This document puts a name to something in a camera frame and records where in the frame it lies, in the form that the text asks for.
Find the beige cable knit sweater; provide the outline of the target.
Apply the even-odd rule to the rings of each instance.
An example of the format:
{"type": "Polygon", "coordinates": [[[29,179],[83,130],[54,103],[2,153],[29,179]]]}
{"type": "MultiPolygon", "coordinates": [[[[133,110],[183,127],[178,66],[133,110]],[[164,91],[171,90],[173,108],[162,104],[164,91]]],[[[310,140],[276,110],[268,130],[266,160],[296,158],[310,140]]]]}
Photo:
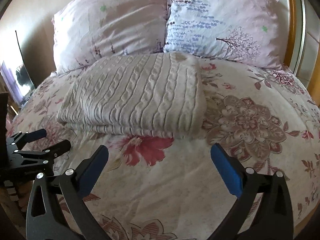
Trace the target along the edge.
{"type": "Polygon", "coordinates": [[[195,138],[206,108],[195,56],[115,56],[100,59],[76,78],[57,120],[97,133],[195,138]]]}

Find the blue pink floral pillow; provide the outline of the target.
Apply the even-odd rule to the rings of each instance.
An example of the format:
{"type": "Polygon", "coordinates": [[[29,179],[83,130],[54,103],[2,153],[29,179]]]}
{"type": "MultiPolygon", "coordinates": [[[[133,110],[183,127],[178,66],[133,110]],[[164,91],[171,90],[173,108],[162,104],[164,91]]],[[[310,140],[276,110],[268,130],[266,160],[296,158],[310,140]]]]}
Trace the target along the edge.
{"type": "Polygon", "coordinates": [[[171,0],[164,52],[281,69],[279,0],[171,0]]]}

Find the floral bed quilt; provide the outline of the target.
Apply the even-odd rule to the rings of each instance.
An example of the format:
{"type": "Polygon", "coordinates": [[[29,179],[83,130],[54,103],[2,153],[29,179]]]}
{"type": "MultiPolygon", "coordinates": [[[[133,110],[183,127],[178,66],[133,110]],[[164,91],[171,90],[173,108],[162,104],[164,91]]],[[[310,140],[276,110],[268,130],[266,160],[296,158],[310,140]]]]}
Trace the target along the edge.
{"type": "Polygon", "coordinates": [[[46,138],[25,147],[35,151],[69,140],[58,174],[107,146],[108,163],[85,203],[114,239],[206,239],[235,202],[210,158],[216,142],[245,167],[283,172],[300,231],[319,202],[317,103],[290,72],[222,60],[202,60],[201,69],[208,108],[199,140],[64,128],[56,114],[81,70],[46,78],[8,135],[45,129],[46,138]]]}

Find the wooden headboard frame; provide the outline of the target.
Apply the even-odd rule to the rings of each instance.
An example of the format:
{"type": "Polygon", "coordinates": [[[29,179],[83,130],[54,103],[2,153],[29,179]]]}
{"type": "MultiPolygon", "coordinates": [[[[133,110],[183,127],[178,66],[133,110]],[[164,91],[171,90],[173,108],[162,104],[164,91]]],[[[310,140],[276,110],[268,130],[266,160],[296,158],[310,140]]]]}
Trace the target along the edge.
{"type": "Polygon", "coordinates": [[[319,105],[319,3],[280,0],[281,57],[319,105]]]}

